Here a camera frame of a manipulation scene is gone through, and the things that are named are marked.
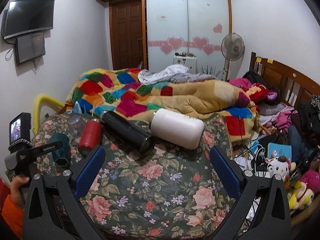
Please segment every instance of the white thermos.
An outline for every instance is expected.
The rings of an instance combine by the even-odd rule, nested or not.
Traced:
[[[204,131],[197,118],[164,108],[157,110],[150,124],[151,134],[186,149],[196,149]]]

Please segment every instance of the blue gripper pad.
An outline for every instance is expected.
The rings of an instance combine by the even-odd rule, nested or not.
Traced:
[[[229,197],[239,200],[241,196],[240,181],[215,147],[210,149],[210,162]]]
[[[91,155],[90,160],[88,160],[87,164],[83,167],[82,171],[75,179],[74,195],[76,200],[79,200],[87,195],[92,183],[94,182],[94,179],[96,178],[105,161],[105,158],[106,152],[102,146],[98,147],[95,153]]]

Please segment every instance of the frosted glass door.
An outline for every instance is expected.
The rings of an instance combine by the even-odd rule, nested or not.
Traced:
[[[223,38],[229,33],[228,0],[188,0],[189,52],[197,56],[197,72],[207,65],[221,79],[224,60],[221,53]]]
[[[149,70],[173,63],[175,52],[188,52],[187,0],[147,0]]]

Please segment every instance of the silver bolt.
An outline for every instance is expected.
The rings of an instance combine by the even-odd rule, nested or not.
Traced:
[[[281,177],[281,175],[280,174],[275,174],[275,178],[276,178],[276,180],[282,180],[282,177]]]
[[[36,175],[33,176],[33,179],[37,180],[40,179],[41,175],[39,173],[37,173]]]
[[[247,177],[252,177],[252,176],[253,176],[252,171],[249,171],[249,170],[245,170],[245,171],[244,171],[244,174],[245,174]]]
[[[68,177],[69,175],[71,174],[71,171],[70,170],[65,170],[62,175],[65,176],[65,177]]]

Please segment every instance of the hand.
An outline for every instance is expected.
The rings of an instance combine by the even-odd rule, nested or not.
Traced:
[[[19,206],[21,209],[24,209],[24,200],[22,198],[21,192],[19,188],[28,183],[30,178],[25,177],[23,175],[16,176],[13,181],[10,184],[10,190],[11,190],[11,199],[14,203],[16,203],[17,206]]]

